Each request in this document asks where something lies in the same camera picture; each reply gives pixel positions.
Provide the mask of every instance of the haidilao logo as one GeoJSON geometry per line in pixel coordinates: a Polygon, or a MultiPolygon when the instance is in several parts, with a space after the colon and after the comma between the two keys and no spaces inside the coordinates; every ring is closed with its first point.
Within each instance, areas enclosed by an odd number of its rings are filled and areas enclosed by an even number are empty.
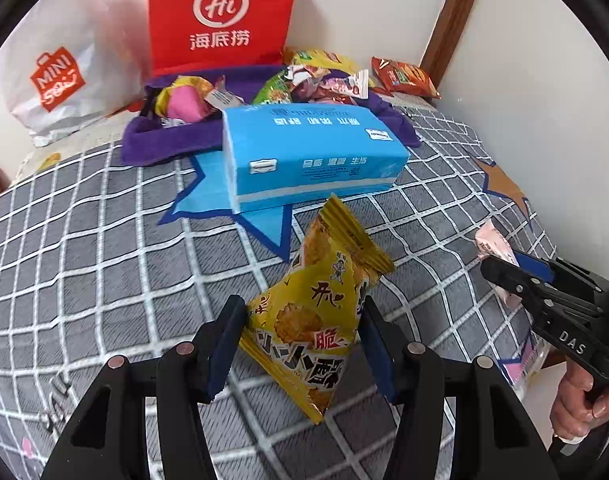
{"type": "Polygon", "coordinates": [[[193,0],[193,13],[200,23],[224,28],[238,23],[249,10],[249,0],[193,0]]]}

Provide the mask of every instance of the snack bag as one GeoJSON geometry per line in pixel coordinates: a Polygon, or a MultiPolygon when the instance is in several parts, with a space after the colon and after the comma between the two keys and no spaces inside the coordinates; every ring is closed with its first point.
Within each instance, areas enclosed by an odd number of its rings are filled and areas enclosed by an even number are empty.
{"type": "MultiPolygon", "coordinates": [[[[507,239],[495,228],[491,218],[487,219],[482,227],[477,230],[475,234],[475,244],[478,246],[478,258],[480,260],[483,260],[489,256],[489,254],[492,254],[505,262],[510,262],[518,267],[520,266],[507,239]]],[[[508,292],[500,286],[494,285],[494,283],[491,283],[491,285],[507,308],[513,310],[520,306],[522,298],[508,292]]]]}
{"type": "Polygon", "coordinates": [[[160,94],[158,95],[158,97],[156,98],[155,108],[154,108],[156,115],[158,115],[160,117],[169,117],[168,107],[169,107],[169,102],[171,101],[171,96],[173,95],[175,89],[181,88],[184,86],[189,86],[196,90],[196,92],[194,92],[194,95],[193,95],[194,101],[196,101],[194,104],[196,107],[200,108],[201,115],[204,114],[204,116],[206,116],[206,115],[209,115],[209,113],[211,113],[213,111],[209,105],[206,105],[206,108],[204,107],[204,105],[205,105],[204,97],[206,97],[206,95],[211,90],[214,89],[214,86],[209,81],[204,79],[203,77],[180,75],[180,76],[176,77],[176,80],[173,83],[171,83],[170,86],[163,88],[162,91],[160,92],[160,94]]]}
{"type": "Polygon", "coordinates": [[[350,57],[333,54],[326,50],[295,50],[292,48],[285,48],[284,63],[342,70],[342,72],[346,72],[347,74],[354,74],[360,70],[360,65],[350,57]]]}
{"type": "Polygon", "coordinates": [[[240,345],[316,424],[344,371],[368,289],[394,268],[332,195],[284,278],[249,302],[240,345]]]}
{"type": "Polygon", "coordinates": [[[254,105],[277,105],[292,103],[291,86],[286,79],[286,70],[278,72],[260,89],[252,104],[254,105]]]}
{"type": "Polygon", "coordinates": [[[334,91],[331,91],[326,88],[322,88],[322,86],[318,86],[313,95],[311,96],[310,103],[327,103],[332,105],[354,105],[357,106],[357,103],[353,99],[353,97],[348,95],[337,94],[334,91]]]}
{"type": "Polygon", "coordinates": [[[286,78],[292,85],[291,99],[307,102],[318,88],[319,82],[331,72],[328,68],[311,65],[289,65],[286,78]]]}
{"type": "Polygon", "coordinates": [[[371,68],[389,92],[440,99],[431,78],[418,66],[372,57],[371,68]]]}
{"type": "Polygon", "coordinates": [[[348,95],[356,99],[369,99],[369,71],[365,68],[344,79],[332,77],[320,86],[336,94],[348,95]]]}

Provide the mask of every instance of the green snack package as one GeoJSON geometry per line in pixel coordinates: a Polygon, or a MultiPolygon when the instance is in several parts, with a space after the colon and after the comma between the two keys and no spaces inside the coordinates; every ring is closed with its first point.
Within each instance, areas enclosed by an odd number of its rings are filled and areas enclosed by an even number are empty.
{"type": "Polygon", "coordinates": [[[286,76],[286,70],[278,72],[269,79],[262,87],[262,90],[258,92],[252,104],[273,105],[292,103],[291,85],[284,76],[286,76]]]}

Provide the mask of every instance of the yellow snack bag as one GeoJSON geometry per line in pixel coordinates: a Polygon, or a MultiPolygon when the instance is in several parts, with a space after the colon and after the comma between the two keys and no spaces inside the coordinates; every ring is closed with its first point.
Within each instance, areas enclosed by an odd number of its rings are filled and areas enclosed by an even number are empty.
{"type": "Polygon", "coordinates": [[[321,68],[342,70],[348,75],[360,72],[360,65],[350,57],[333,54],[326,50],[296,50],[286,47],[284,49],[284,63],[287,65],[310,65],[321,68]]]}
{"type": "Polygon", "coordinates": [[[240,346],[316,424],[344,371],[368,289],[394,268],[333,195],[282,280],[249,302],[240,346]]]}

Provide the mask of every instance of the blue tissue box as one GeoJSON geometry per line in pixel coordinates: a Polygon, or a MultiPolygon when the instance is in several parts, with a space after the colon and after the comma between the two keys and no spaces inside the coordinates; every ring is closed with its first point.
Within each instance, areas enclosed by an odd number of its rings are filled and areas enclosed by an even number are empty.
{"type": "Polygon", "coordinates": [[[234,213],[386,190],[409,158],[389,128],[360,106],[259,105],[223,114],[234,213]]]}

